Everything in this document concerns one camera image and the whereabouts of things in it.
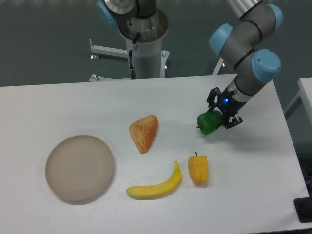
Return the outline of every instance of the plate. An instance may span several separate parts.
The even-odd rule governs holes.
[[[70,137],[50,153],[45,176],[50,188],[69,203],[98,197],[112,178],[114,158],[107,144],[94,136]]]

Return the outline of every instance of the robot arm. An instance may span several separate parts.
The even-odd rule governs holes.
[[[218,87],[212,89],[207,99],[208,112],[218,107],[227,129],[242,122],[238,111],[279,73],[278,56],[266,49],[256,51],[254,47],[283,21],[281,10],[273,4],[265,5],[260,0],[228,0],[228,3],[239,16],[240,24],[222,25],[211,36],[209,44],[237,76],[222,93]]]
[[[156,0],[98,0],[97,10],[126,39],[131,79],[160,77],[161,42],[169,24]]]

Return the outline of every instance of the metal frame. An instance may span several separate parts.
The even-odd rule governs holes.
[[[91,39],[90,39],[90,49],[92,52],[91,60],[98,59],[97,55],[109,55],[109,56],[116,56],[120,58],[128,58],[127,50],[93,45]],[[166,69],[166,62],[167,62],[169,54],[170,54],[169,51],[166,51],[166,50],[161,51],[160,78],[166,78],[165,69]],[[94,81],[125,80],[125,79],[130,79],[130,78],[111,79],[111,78],[100,77],[96,74],[92,74],[89,81],[94,82]]]

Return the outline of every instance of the green bell pepper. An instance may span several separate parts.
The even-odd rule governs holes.
[[[197,128],[200,128],[204,135],[208,135],[222,124],[222,113],[219,111],[205,112],[197,118]]]

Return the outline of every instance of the gray floor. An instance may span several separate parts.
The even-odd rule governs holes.
[[[281,58],[282,71],[274,82],[285,108],[299,90],[298,79],[312,77],[312,1],[264,2],[278,5],[284,13],[281,28],[258,48],[273,50]],[[89,38],[94,45],[125,49],[119,32],[100,20],[95,3],[0,0],[0,86],[87,82],[94,73],[129,77],[124,59],[89,59]],[[224,0],[157,0],[157,6],[170,23],[163,40],[163,48],[171,52],[167,76],[210,75],[219,58],[208,47],[208,40],[220,25],[237,25],[236,15]],[[289,118],[288,125],[300,161],[312,166],[312,127],[303,106]]]

